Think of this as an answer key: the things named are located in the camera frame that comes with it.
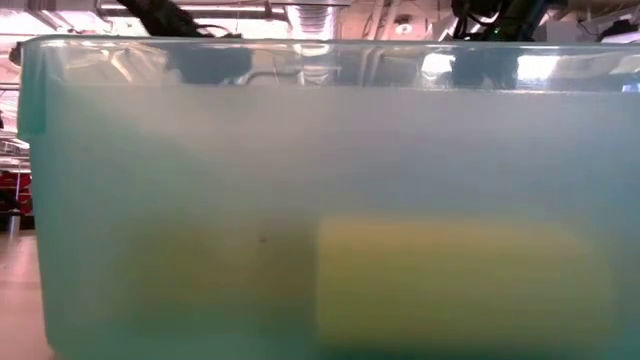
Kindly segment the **yellow cylinder block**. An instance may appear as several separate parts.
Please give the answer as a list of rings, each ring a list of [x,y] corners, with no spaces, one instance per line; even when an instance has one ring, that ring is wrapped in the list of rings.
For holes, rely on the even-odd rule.
[[[604,342],[609,268],[549,224],[336,217],[318,229],[316,324],[330,347],[551,352]]]

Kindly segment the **teal plastic bin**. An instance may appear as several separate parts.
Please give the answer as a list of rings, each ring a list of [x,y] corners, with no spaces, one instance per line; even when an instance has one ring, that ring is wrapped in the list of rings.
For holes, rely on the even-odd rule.
[[[457,88],[485,42],[217,40],[186,84],[160,41],[23,46],[46,334],[64,360],[640,360],[640,45],[507,43],[516,87]],[[607,264],[614,327],[551,352],[391,351],[317,334],[329,218],[549,224]]]

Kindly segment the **red cabinet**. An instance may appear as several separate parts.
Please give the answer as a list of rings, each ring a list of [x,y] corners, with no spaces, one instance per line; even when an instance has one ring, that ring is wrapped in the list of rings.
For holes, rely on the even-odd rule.
[[[20,211],[22,215],[31,216],[31,185],[30,173],[0,171],[0,213]]]

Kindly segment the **grey metal can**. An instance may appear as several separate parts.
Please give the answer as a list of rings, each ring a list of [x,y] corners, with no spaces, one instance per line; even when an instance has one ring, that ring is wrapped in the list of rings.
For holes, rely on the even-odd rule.
[[[17,234],[21,227],[22,213],[18,210],[0,211],[0,229]]]

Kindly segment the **silver ceiling ventilation duct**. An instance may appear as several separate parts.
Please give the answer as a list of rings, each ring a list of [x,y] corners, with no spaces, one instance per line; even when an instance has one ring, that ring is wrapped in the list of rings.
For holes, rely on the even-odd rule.
[[[294,45],[303,57],[327,54],[331,46],[325,41],[336,37],[339,11],[325,5],[288,5],[287,16],[291,24],[291,36],[304,43]]]

